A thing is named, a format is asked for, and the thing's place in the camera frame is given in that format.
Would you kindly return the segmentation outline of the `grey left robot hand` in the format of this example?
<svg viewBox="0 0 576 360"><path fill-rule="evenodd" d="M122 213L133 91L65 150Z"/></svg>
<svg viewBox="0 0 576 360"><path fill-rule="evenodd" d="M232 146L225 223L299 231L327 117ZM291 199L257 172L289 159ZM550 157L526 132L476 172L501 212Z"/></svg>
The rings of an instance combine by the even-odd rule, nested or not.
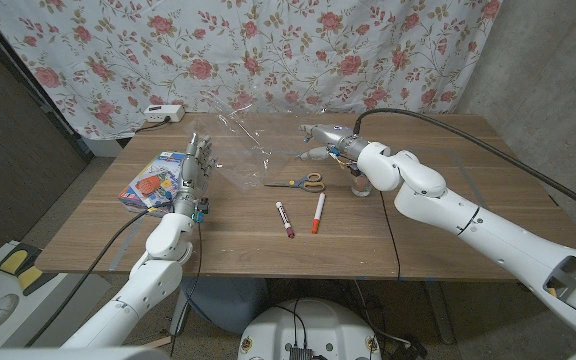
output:
<svg viewBox="0 0 576 360"><path fill-rule="evenodd" d="M209 135L202 139L194 133L181 162L178 187L174 196L174 212L191 217L204 196L210 173L216 164L211 157L212 141Z"/></svg>

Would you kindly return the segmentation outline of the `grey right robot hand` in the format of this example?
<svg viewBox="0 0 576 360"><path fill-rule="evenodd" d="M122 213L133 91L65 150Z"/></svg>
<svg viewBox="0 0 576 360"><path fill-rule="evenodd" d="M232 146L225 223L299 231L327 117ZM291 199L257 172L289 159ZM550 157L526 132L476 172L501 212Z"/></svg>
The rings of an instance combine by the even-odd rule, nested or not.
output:
<svg viewBox="0 0 576 360"><path fill-rule="evenodd" d="M297 156L300 160L325 160L332 156L342 156L356 161L368 141L355 135L352 130L339 125L303 124L299 130L306 134L305 141L314 139L320 147L310 149Z"/></svg>

